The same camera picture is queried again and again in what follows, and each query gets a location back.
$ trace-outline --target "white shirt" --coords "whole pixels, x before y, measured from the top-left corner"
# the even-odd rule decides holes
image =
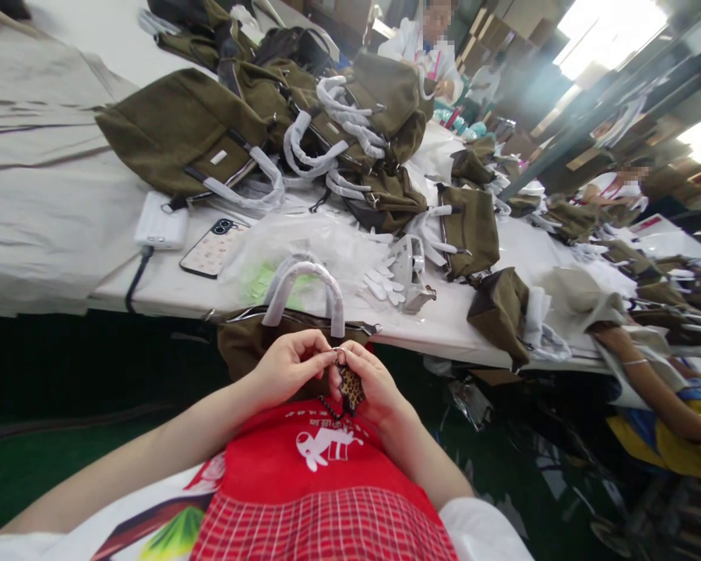
[[[457,71],[456,52],[451,41],[440,39],[430,53],[423,49],[423,33],[417,21],[403,19],[400,28],[392,39],[379,46],[379,56],[393,60],[415,62],[426,74],[435,72],[436,80],[449,80],[454,84],[454,102],[460,99],[464,84]]]
[[[587,192],[587,187],[590,185],[595,185],[600,190],[600,196],[603,199],[616,200],[624,197],[635,197],[641,195],[641,185],[639,185],[639,182],[636,181],[625,183],[621,187],[616,185],[611,188],[613,181],[615,181],[615,178],[617,177],[618,174],[614,171],[597,176],[577,192],[575,199],[581,200],[584,197],[584,193]]]
[[[154,514],[160,513],[160,507],[170,507],[177,500],[196,503],[199,496],[207,497],[208,493],[215,492],[215,482],[218,477],[222,477],[225,469],[225,463],[217,461],[218,458],[210,461],[202,472],[203,465],[199,465],[112,503],[69,534],[0,535],[0,561],[91,559],[102,546],[109,547],[115,530],[129,527],[133,519],[140,525],[141,520],[145,522],[154,518]],[[462,561],[532,561],[532,556],[514,527],[501,512],[485,501],[454,499],[444,506],[439,516]],[[165,522],[166,520],[152,524],[147,535],[133,532],[134,538],[127,538],[127,541],[123,539],[124,535],[120,536],[118,530],[119,541],[115,542],[118,550],[114,558],[140,559],[140,553]],[[192,540],[196,534],[190,533],[188,537]],[[177,542],[172,547],[176,549],[182,545],[182,542]],[[178,554],[173,558],[189,558],[188,552],[178,551]]]
[[[496,95],[498,85],[501,83],[501,72],[496,70],[491,71],[490,66],[482,66],[478,69],[470,82],[470,89],[467,91],[467,99],[475,103],[485,106],[491,103],[491,100]],[[484,90],[474,90],[474,86],[488,84]]]

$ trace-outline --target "plastic wrapped handle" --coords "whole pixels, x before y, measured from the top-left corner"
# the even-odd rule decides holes
[[[317,263],[309,263],[308,261],[296,263],[286,272],[285,276],[280,279],[273,301],[270,303],[265,318],[262,320],[263,326],[278,327],[278,325],[280,325],[280,319],[283,317],[283,312],[286,310],[288,297],[291,295],[296,279],[301,275],[317,277],[332,291],[334,299],[332,315],[330,316],[330,335],[337,339],[343,339],[345,337],[343,292],[340,290],[337,280],[333,278],[325,267]]]
[[[319,261],[317,256],[314,255],[314,253],[312,253],[312,252],[309,252],[309,251],[293,252],[291,255],[286,257],[286,259],[283,260],[283,262],[278,266],[277,270],[275,271],[275,275],[273,275],[273,280],[270,282],[270,286],[268,287],[267,292],[265,293],[265,301],[263,302],[262,305],[266,305],[266,306],[270,305],[270,303],[273,301],[273,297],[275,296],[276,291],[278,290],[278,284],[280,283],[280,280],[286,276],[286,273],[293,265],[295,265],[296,263],[301,263],[302,261],[306,261],[309,263],[321,264],[321,262]],[[326,293],[325,316],[331,317],[333,314],[333,305],[335,303],[335,296],[333,295],[332,289],[328,285],[325,285],[325,293]]]

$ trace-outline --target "keychain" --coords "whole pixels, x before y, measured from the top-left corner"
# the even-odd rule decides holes
[[[340,396],[343,398],[343,414],[338,415],[326,402],[324,397],[320,397],[322,404],[327,408],[329,413],[339,421],[344,415],[349,415],[351,417],[356,416],[356,410],[358,406],[366,399],[364,395],[364,387],[361,384],[361,377],[356,374],[347,365],[340,364],[340,352],[345,353],[345,349],[336,347],[333,351],[338,353],[338,359],[335,361],[335,366],[337,371],[340,373]]]

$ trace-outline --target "hand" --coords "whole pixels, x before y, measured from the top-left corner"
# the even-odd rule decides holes
[[[442,80],[436,84],[436,97],[448,97],[450,100],[454,98],[454,82],[452,80]]]
[[[340,364],[347,364],[361,377],[366,399],[358,406],[358,413],[375,425],[379,431],[397,422],[417,418],[413,406],[397,389],[395,380],[378,358],[355,341],[340,345]],[[329,387],[333,397],[340,400],[340,374],[330,369]]]
[[[319,330],[283,335],[242,382],[251,387],[257,412],[264,411],[291,399],[310,379],[321,379],[336,357]]]
[[[633,339],[622,327],[615,324],[608,326],[607,323],[595,323],[591,327],[591,331],[592,337],[624,361],[631,362],[643,359],[641,353],[636,350]]]

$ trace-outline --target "smartphone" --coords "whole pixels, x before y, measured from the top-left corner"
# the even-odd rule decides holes
[[[244,234],[248,229],[249,226],[227,218],[219,220],[195,244],[195,247],[190,249],[185,258],[179,262],[179,266],[188,273],[217,279],[231,246],[236,242],[238,236]]]

